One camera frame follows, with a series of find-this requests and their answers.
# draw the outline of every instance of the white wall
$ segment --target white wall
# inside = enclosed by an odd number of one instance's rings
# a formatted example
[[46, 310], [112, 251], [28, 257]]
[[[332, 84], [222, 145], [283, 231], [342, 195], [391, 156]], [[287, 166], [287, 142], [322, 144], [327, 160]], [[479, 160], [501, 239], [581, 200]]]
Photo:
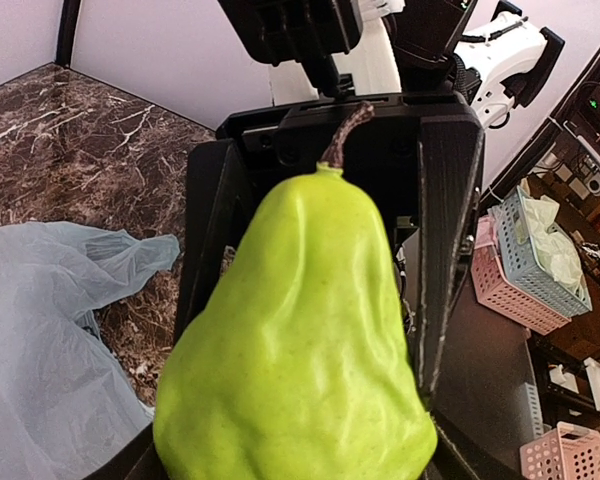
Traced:
[[62, 0], [0, 0], [0, 85], [52, 62]]
[[271, 105], [217, 0], [83, 0], [72, 68], [212, 128]]
[[[514, 158], [600, 47], [600, 0], [516, 0], [567, 45], [547, 86], [487, 136], [485, 184]], [[479, 0], [470, 27], [497, 0]], [[270, 105], [267, 69], [242, 47], [217, 0], [83, 0], [73, 67], [215, 128]]]
[[[491, 18], [497, 0], [479, 0], [469, 28]], [[487, 132], [484, 185], [489, 185], [531, 139], [600, 48], [600, 0], [514, 0], [538, 28], [549, 27], [567, 43], [545, 88], [518, 108], [502, 130]]]

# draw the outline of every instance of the table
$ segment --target table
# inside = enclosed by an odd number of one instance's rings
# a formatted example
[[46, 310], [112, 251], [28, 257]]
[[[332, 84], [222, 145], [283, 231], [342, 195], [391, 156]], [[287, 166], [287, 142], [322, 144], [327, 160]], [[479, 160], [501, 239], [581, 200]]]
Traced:
[[[521, 325], [477, 303], [469, 279], [447, 332], [436, 407], [487, 453], [520, 471], [518, 449], [534, 439], [525, 383], [535, 386]], [[441, 477], [428, 471], [428, 478]]]

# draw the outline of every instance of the pear stem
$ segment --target pear stem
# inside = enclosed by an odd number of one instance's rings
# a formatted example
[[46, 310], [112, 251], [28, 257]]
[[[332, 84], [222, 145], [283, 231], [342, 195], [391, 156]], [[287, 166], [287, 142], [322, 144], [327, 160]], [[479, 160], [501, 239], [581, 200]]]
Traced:
[[349, 137], [354, 128], [367, 123], [373, 116], [373, 105], [366, 101], [361, 102], [355, 111], [338, 127], [331, 143], [322, 154], [320, 163], [326, 163], [331, 168], [342, 169], [344, 166], [344, 144], [347, 141], [347, 137]]

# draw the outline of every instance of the plastic basket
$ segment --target plastic basket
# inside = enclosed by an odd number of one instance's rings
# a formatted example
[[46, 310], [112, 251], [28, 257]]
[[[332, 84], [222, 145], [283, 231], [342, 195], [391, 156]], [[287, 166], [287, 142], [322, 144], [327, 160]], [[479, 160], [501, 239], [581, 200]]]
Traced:
[[[518, 243], [516, 223], [528, 232], [527, 219], [522, 208], [522, 198], [528, 195], [518, 187], [501, 205], [501, 218], [497, 222], [498, 242], [507, 280], [520, 290], [539, 299], [565, 317], [582, 315], [591, 311], [591, 297], [582, 279], [581, 296], [574, 295], [553, 280], [538, 262], [533, 239], [526, 235], [524, 243]], [[554, 231], [562, 231], [555, 225]]]
[[520, 449], [529, 480], [600, 480], [600, 433], [560, 422]]
[[511, 285], [504, 277], [498, 252], [483, 247], [474, 253], [471, 267], [478, 303], [546, 335], [571, 320]]

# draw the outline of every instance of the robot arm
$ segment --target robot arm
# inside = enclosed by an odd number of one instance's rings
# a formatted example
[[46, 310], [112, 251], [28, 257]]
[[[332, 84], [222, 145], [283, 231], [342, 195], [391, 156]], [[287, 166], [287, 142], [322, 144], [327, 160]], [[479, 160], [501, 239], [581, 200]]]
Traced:
[[[505, 33], [493, 38], [495, 32]], [[454, 53], [461, 60], [458, 68], [465, 70], [465, 85], [455, 87], [466, 92], [484, 128], [501, 128], [512, 110], [526, 107], [535, 98], [563, 45], [551, 31], [535, 27], [520, 13], [502, 11], [487, 25], [460, 38]], [[355, 95], [402, 91], [391, 41], [378, 17], [365, 21], [358, 45], [348, 55], [334, 55], [334, 60], [339, 73], [350, 77]], [[269, 72], [275, 105], [319, 98], [297, 62], [284, 62]]]

